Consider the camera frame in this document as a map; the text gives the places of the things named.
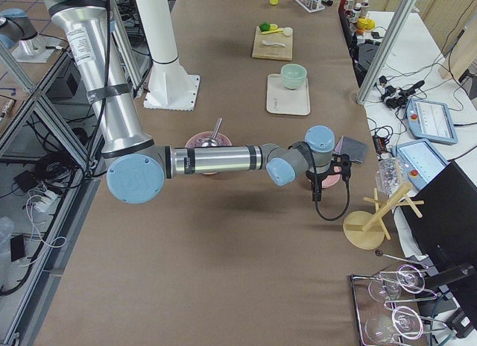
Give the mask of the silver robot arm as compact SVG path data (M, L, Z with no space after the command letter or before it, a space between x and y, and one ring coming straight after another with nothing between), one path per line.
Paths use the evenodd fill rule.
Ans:
M135 1L153 61L147 105L191 110L200 78L187 74L180 65L168 0ZM265 169L279 186L302 174L320 186L334 173L334 135L321 125L310 128L302 142L289 148L275 144L197 148L156 145L142 129L132 90L111 43L112 0L44 2L53 23L66 34L104 137L107 185L120 201L145 203L177 174Z

